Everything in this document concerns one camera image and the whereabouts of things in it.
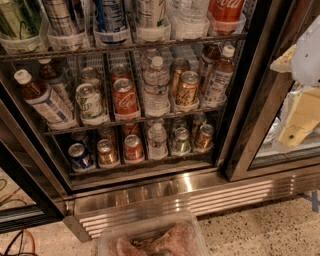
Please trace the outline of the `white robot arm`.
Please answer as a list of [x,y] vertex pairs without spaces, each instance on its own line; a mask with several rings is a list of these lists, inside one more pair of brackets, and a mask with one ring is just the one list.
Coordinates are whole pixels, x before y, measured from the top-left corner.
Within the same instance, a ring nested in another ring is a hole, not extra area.
[[320,16],[293,46],[272,62],[270,69],[289,72],[299,85],[286,95],[272,144],[275,150],[288,152],[320,123]]

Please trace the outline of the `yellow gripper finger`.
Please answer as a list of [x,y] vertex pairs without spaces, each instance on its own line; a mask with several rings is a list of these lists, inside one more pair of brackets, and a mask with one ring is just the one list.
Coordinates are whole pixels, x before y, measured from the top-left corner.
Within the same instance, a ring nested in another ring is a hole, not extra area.
[[271,63],[270,69],[278,73],[292,72],[291,61],[295,48],[296,45],[288,48],[280,57]]
[[281,115],[278,142],[285,147],[296,147],[319,123],[320,88],[306,87],[290,92]]

